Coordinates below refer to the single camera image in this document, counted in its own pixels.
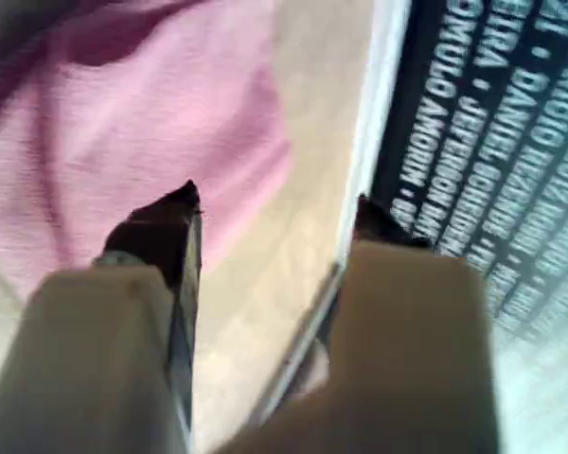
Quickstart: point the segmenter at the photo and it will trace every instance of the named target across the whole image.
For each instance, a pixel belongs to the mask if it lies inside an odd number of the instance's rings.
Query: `pink fabric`
[[[22,296],[188,178],[204,264],[222,257],[290,161],[272,13],[269,0],[95,5],[0,68],[0,271]]]

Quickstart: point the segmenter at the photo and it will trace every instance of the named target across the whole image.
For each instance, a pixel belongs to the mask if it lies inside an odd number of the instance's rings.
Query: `beige surface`
[[[355,242],[328,383],[219,454],[498,452],[475,277],[461,260]]]
[[[201,287],[195,430],[201,452],[256,403],[335,254],[371,2],[284,0],[275,69],[293,138],[285,187]]]

